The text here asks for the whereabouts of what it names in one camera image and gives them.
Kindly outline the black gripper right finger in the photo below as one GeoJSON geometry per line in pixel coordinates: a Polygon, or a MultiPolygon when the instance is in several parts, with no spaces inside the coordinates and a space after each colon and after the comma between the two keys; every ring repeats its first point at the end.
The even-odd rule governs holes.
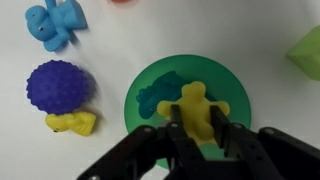
{"type": "Polygon", "coordinates": [[[211,125],[218,146],[233,167],[237,180],[283,180],[260,141],[241,123],[232,123],[218,106],[210,107],[211,125]]]}

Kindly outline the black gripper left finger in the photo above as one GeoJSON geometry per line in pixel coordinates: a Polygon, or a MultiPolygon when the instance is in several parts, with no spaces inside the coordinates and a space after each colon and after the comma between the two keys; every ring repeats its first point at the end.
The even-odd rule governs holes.
{"type": "Polygon", "coordinates": [[[174,153],[170,157],[170,172],[165,180],[207,180],[202,170],[205,159],[195,141],[183,128],[178,105],[171,106],[171,122],[166,126],[174,153]]]}

